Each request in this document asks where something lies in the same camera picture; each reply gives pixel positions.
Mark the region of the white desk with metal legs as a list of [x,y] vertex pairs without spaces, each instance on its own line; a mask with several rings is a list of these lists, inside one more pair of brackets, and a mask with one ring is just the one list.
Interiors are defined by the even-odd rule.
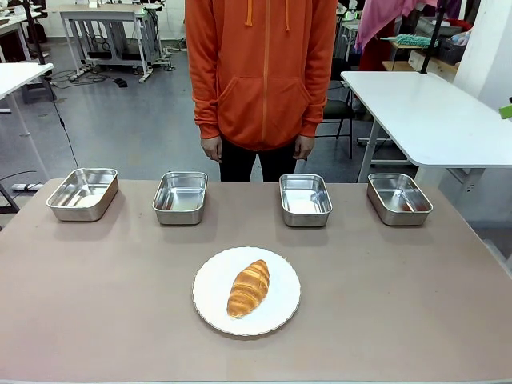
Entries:
[[30,132],[25,124],[22,113],[14,97],[14,92],[32,80],[39,78],[52,70],[54,65],[37,64],[35,62],[16,62],[16,63],[0,63],[0,99],[4,98],[14,115],[18,118],[20,124],[19,135],[26,138],[31,146],[32,151],[38,162],[39,170],[42,174],[44,182],[50,179],[48,171],[42,161],[38,149],[32,139]]

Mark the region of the person's right hand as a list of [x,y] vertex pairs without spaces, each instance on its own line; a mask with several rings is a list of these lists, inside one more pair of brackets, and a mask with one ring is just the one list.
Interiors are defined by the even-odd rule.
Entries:
[[215,138],[202,138],[201,147],[210,160],[217,163],[222,162],[222,139],[220,136]]

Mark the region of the person's left hand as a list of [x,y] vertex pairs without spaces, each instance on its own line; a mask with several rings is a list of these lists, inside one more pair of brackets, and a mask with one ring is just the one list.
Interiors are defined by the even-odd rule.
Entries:
[[294,159],[307,160],[314,148],[314,137],[299,135],[295,140]]

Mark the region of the stainless steel rectangular container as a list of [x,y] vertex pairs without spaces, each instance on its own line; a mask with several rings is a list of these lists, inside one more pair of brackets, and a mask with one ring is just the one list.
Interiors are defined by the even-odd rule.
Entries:
[[284,223],[289,227],[326,226],[332,202],[323,178],[317,174],[284,174],[279,179]]
[[422,226],[433,205],[406,174],[369,174],[367,197],[387,226]]
[[118,172],[110,168],[73,170],[48,197],[46,205],[62,222],[96,222],[118,192]]
[[203,172],[170,171],[162,176],[153,210],[163,226],[193,226],[201,222],[208,177]]

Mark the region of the teal fluffy duster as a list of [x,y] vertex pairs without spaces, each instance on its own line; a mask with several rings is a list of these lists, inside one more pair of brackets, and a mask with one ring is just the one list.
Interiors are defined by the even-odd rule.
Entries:
[[399,34],[393,37],[382,38],[382,40],[392,42],[402,48],[412,47],[426,49],[431,43],[430,38],[415,34]]

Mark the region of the pink hanging cloth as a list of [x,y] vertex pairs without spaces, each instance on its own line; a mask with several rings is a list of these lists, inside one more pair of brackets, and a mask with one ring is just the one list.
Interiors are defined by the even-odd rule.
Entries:
[[389,22],[407,16],[417,4],[436,7],[438,0],[365,0],[355,41],[356,50],[366,44]]

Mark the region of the black folding chair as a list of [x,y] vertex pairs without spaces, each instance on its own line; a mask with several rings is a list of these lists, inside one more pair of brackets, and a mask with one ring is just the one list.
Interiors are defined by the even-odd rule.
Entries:
[[[342,72],[351,71],[350,64],[342,59],[342,58],[333,58],[331,61],[331,81],[342,82]],[[340,137],[348,138],[348,158],[353,158],[353,137],[354,137],[354,127],[353,120],[355,117],[355,112],[353,110],[352,103],[352,91],[348,90],[346,94],[345,100],[337,100],[337,99],[327,99],[327,104],[324,108],[323,112],[323,121],[322,123],[328,123],[332,121],[338,121],[338,130],[336,134],[317,134],[316,138],[336,138],[337,140]],[[348,121],[348,133],[342,133],[342,127],[344,121]]]

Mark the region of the white scalloped plate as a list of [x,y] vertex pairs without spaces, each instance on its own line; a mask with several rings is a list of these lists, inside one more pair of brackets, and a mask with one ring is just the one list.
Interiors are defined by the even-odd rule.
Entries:
[[[270,272],[266,297],[249,314],[228,315],[228,299],[236,276],[251,263],[263,260]],[[249,337],[267,334],[285,324],[300,303],[301,284],[282,256],[257,247],[235,247],[209,258],[194,277],[194,306],[202,319],[226,334]]]

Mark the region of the golden brown croissant bread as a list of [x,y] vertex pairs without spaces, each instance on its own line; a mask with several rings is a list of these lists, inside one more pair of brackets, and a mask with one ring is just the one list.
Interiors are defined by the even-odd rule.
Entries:
[[230,290],[226,312],[231,318],[241,318],[253,312],[266,298],[270,287],[270,272],[262,259],[248,265],[235,278]]

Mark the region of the person in orange hoodie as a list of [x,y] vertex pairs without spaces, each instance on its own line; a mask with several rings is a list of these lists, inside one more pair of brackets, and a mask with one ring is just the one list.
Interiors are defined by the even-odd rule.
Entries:
[[294,172],[297,136],[323,120],[337,0],[185,0],[186,44],[200,139],[222,139],[224,182]]

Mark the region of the white desk with black pole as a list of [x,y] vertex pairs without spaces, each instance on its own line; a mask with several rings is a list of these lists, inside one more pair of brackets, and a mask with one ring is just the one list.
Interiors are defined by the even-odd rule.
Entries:
[[467,221],[512,223],[511,120],[433,74],[346,71],[342,78],[374,117],[359,182],[384,130],[418,167],[418,184],[458,181],[449,196]]

